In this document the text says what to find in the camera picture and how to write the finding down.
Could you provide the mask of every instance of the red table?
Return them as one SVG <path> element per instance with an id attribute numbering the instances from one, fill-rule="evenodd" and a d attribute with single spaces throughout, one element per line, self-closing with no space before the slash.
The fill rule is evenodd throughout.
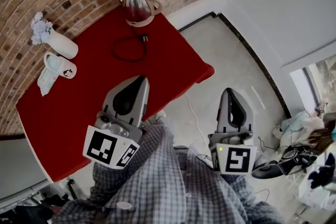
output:
<path id="1" fill-rule="evenodd" d="M 35 81 L 19 100 L 26 136 L 49 180 L 59 181 L 90 163 L 82 155 L 87 127 L 94 125 L 108 91 L 121 81 L 140 74 L 148 77 L 147 118 L 214 74 L 163 15 L 135 31 L 148 34 L 146 58 L 125 62 L 112 56 L 117 39 L 134 36 L 122 7 L 114 9 L 74 39 L 79 52 L 71 60 L 78 70 L 73 79 L 59 77 L 44 97 Z M 141 43 L 125 41 L 116 52 L 138 58 Z"/>

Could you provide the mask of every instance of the white mug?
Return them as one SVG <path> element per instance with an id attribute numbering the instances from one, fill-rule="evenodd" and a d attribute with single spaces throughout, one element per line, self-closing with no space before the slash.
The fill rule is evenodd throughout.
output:
<path id="1" fill-rule="evenodd" d="M 77 67 L 74 63 L 51 52 L 44 54 L 44 64 L 50 71 L 67 79 L 72 79 L 77 72 Z"/>

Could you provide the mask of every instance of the plaid shirt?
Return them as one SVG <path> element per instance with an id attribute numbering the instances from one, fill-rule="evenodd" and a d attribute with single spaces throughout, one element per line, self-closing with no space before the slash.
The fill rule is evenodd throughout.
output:
<path id="1" fill-rule="evenodd" d="M 146 127 L 140 144 L 124 170 L 96 163 L 90 198 L 67 202 L 53 224 L 283 223 L 274 207 L 256 201 L 245 177 L 219 175 L 192 146 L 182 173 L 164 123 Z M 121 201 L 129 207 L 120 208 Z"/>

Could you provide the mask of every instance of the black power cord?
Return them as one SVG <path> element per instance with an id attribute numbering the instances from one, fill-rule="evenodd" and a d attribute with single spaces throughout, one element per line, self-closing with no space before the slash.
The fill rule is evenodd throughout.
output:
<path id="1" fill-rule="evenodd" d="M 146 56 L 147 56 L 147 46 L 146 46 L 146 42 L 148 41 L 148 34 L 141 34 L 138 35 L 137 32 L 135 32 L 134 27 L 131 26 L 132 32 L 135 34 L 135 37 L 125 37 L 125 38 L 121 38 L 121 39 L 117 39 L 113 44 L 112 44 L 112 55 L 114 57 L 116 57 L 117 59 L 121 60 L 121 61 L 125 61 L 125 62 L 139 62 L 141 60 L 143 60 Z M 123 58 L 119 55 L 116 54 L 116 52 L 114 51 L 115 46 L 118 44 L 121 44 L 123 41 L 125 40 L 129 40 L 129 39 L 138 39 L 141 43 L 141 46 L 143 48 L 143 55 L 141 58 L 138 59 L 127 59 L 127 58 Z"/>

